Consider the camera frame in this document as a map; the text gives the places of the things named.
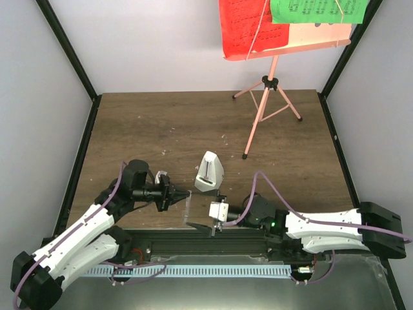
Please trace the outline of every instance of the music stand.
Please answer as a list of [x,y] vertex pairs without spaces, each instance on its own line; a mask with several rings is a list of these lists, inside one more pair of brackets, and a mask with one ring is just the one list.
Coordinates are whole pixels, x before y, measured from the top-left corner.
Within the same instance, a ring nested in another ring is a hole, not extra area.
[[[247,142],[247,146],[245,148],[243,159],[245,160],[248,156],[248,152],[252,143],[252,139],[254,137],[257,124],[261,121],[264,121],[276,114],[284,111],[287,108],[290,108],[293,113],[295,114],[296,118],[299,121],[302,121],[303,118],[300,116],[299,112],[294,108],[292,102],[288,99],[286,94],[284,93],[283,89],[279,86],[278,79],[274,78],[274,74],[277,67],[278,58],[280,55],[291,54],[296,52],[305,52],[307,50],[318,50],[321,48],[330,48],[330,47],[340,47],[343,45],[348,45],[350,43],[350,33],[351,33],[351,24],[290,24],[290,33],[288,38],[288,44],[279,47],[279,48],[271,48],[268,50],[264,50],[262,52],[255,52],[251,51],[248,56],[248,59],[256,59],[261,57],[272,57],[270,72],[267,76],[263,76],[261,81],[253,84],[251,87],[248,87],[241,92],[233,95],[232,98],[236,99],[240,95],[250,92],[252,99],[254,100],[255,106],[257,108],[257,115],[254,120],[254,124],[252,126],[252,130],[250,133],[250,137]],[[234,55],[225,57],[226,60],[229,61],[241,61],[247,58],[247,55]],[[261,101],[259,105],[252,93],[252,89],[264,84],[264,93],[261,97]],[[286,101],[287,105],[283,108],[275,111],[274,113],[263,117],[265,107],[268,101],[268,95],[270,89],[278,90],[279,93],[282,95],[284,100]]]

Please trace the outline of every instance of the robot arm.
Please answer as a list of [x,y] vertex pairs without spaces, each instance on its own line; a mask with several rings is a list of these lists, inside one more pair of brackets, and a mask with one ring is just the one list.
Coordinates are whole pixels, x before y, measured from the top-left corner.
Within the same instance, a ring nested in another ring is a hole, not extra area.
[[56,239],[35,251],[19,254],[10,287],[31,310],[50,309],[61,293],[89,268],[125,251],[130,238],[114,224],[134,210],[135,202],[155,202],[159,212],[190,196],[178,189],[165,173],[151,174],[141,160],[132,160],[104,190],[85,214]]
[[[290,247],[292,243],[299,242],[301,251],[310,254],[331,250],[360,250],[370,251],[382,258],[406,257],[402,238],[373,229],[358,228],[369,226],[390,233],[402,233],[400,216],[375,203],[361,202],[360,208],[343,212],[299,213],[303,218],[311,219],[306,221],[293,212],[278,209],[275,203],[255,194],[248,212],[239,220],[244,210],[243,207],[229,205],[226,197],[218,194],[217,201],[210,205],[209,216],[213,219],[211,235],[214,235],[216,229],[220,231],[226,222],[237,220],[236,225],[240,227],[262,229],[270,247],[283,247],[283,244]],[[190,225],[202,229],[199,225]]]

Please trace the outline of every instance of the pink tripod stand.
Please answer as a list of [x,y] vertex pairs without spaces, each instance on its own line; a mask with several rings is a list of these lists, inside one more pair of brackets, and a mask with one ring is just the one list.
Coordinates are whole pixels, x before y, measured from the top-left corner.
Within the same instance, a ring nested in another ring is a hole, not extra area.
[[[281,111],[284,111],[287,108],[291,108],[291,110],[293,111],[293,113],[296,115],[297,119],[299,121],[302,121],[303,118],[299,115],[299,113],[297,112],[296,108],[294,108],[293,104],[291,103],[291,101],[289,100],[289,98],[287,97],[287,95],[284,93],[283,89],[278,85],[278,79],[274,78],[274,73],[276,71],[276,67],[277,67],[277,62],[278,62],[278,55],[274,56],[272,58],[272,62],[271,62],[271,67],[270,67],[270,73],[268,73],[268,76],[263,76],[263,79],[255,84],[253,84],[251,87],[248,87],[247,89],[242,90],[241,92],[238,92],[237,94],[233,95],[232,98],[236,99],[237,97],[239,97],[240,95],[246,93],[246,92],[250,92],[252,99],[254,100],[254,103],[256,105],[257,108],[257,116],[254,120],[254,124],[252,126],[252,130],[250,133],[250,137],[248,139],[248,143],[247,143],[247,147],[245,148],[244,154],[243,154],[243,159],[245,160],[248,156],[248,151],[250,150],[250,146],[251,146],[251,142],[252,142],[252,138],[254,137],[254,134],[256,132],[257,129],[257,125],[260,121],[264,121],[268,118],[271,118],[272,116],[280,113]],[[257,101],[254,97],[254,94],[252,93],[252,89],[256,88],[257,86],[260,86],[261,84],[264,84],[265,88],[264,88],[264,94],[263,97],[261,98],[261,102],[259,103],[259,106],[257,105]],[[278,90],[279,93],[282,95],[282,97],[284,98],[284,100],[287,102],[287,105],[285,105],[283,108],[277,110],[276,112],[266,116],[265,118],[263,118],[264,115],[264,111],[265,111],[265,106],[267,105],[267,101],[268,101],[268,95],[270,94],[270,90],[271,88],[273,88],[274,90]]]

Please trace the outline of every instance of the red paper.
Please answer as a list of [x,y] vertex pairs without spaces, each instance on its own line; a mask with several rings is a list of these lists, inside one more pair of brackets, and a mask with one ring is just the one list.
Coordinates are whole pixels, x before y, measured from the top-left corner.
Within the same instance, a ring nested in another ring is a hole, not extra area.
[[[222,45],[225,57],[245,55],[250,50],[265,0],[219,0]],[[252,50],[261,52],[288,44],[289,24],[272,24],[270,0]]]

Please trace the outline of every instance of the red wire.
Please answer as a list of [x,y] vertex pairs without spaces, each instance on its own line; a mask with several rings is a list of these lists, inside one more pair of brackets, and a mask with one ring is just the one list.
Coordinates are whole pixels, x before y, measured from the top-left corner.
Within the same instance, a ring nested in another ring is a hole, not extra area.
[[143,253],[140,249],[132,249],[132,253],[139,253],[141,255],[141,259],[139,260],[139,262],[143,262]]

